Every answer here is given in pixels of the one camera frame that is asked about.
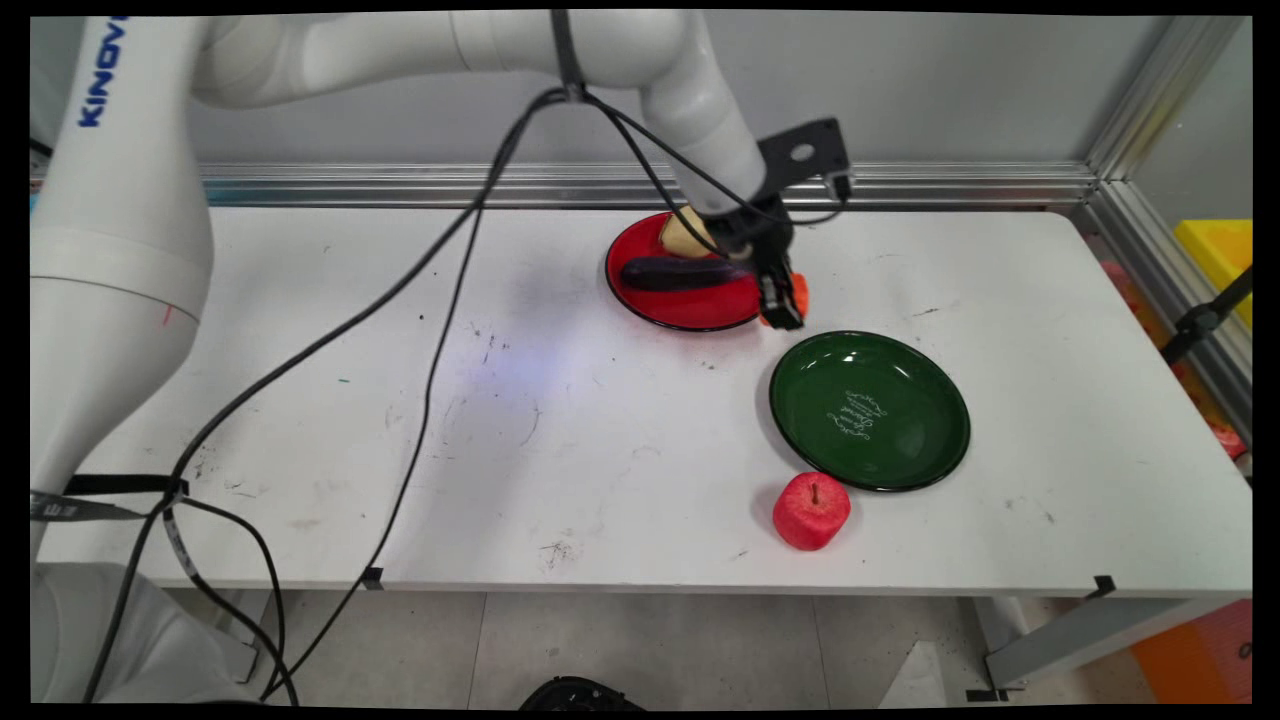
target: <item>eggplant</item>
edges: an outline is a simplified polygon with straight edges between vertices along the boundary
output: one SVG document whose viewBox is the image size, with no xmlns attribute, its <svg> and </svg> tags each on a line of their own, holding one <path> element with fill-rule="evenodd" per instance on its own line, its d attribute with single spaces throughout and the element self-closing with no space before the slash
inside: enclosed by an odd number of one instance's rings
<svg viewBox="0 0 1280 720">
<path fill-rule="evenodd" d="M 684 292 L 728 284 L 750 277 L 722 258 L 632 258 L 622 266 L 622 282 L 649 292 Z"/>
</svg>

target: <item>black mounting bracket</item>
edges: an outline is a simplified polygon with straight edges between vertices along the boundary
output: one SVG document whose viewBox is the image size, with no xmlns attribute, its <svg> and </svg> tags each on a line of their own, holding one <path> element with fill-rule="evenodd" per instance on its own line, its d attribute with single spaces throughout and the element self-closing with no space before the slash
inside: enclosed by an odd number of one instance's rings
<svg viewBox="0 0 1280 720">
<path fill-rule="evenodd" d="M 764 156 L 764 186 L 756 197 L 781 193 L 814 176 L 824 179 L 847 176 L 849 154 L 840 135 L 840 120 L 822 118 L 765 137 L 756 145 Z"/>
</svg>

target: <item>gray wall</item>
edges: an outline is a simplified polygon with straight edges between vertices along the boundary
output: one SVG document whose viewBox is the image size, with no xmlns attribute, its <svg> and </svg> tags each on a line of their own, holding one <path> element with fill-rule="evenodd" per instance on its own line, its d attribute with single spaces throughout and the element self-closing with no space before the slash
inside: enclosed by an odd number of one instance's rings
<svg viewBox="0 0 1280 720">
<path fill-rule="evenodd" d="M 755 133 L 835 114 L 860 161 L 1080 159 L 1165 23 L 951 13 L 707 15 Z M 33 23 L 33 64 L 41 44 Z M 550 85 L 532 73 L 436 76 L 262 110 L 193 102 L 192 140 L 205 161 L 480 163 L 527 99 Z M 634 94 L 600 95 L 637 111 Z M 530 127 L 517 160 L 626 159 L 613 132 L 594 110 L 553 108 Z"/>
<path fill-rule="evenodd" d="M 1134 173 L 1169 227 L 1253 217 L 1253 20 L 1231 38 Z"/>
</svg>

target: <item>black object on floor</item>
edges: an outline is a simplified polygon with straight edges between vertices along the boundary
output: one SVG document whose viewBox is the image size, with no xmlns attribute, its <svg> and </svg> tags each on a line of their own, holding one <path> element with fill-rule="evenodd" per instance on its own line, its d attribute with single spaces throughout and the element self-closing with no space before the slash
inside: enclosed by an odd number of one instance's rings
<svg viewBox="0 0 1280 720">
<path fill-rule="evenodd" d="M 529 696 L 520 710 L 586 710 L 599 712 L 644 712 L 622 693 L 586 678 L 553 678 Z"/>
</svg>

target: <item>black cable tie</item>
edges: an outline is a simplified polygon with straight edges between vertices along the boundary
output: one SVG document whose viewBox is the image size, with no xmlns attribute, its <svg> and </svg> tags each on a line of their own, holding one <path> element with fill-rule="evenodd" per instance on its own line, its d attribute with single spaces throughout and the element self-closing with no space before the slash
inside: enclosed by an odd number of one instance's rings
<svg viewBox="0 0 1280 720">
<path fill-rule="evenodd" d="M 552 33 L 556 36 L 556 59 L 559 63 L 561 83 L 570 102 L 581 102 L 586 96 L 586 79 L 573 53 L 573 33 L 568 28 L 568 10 L 552 10 Z"/>
<path fill-rule="evenodd" d="M 165 492 L 173 480 L 170 475 L 72 475 L 63 495 L 132 495 L 140 492 Z M 191 495 L 187 480 L 182 483 L 182 493 Z"/>
</svg>

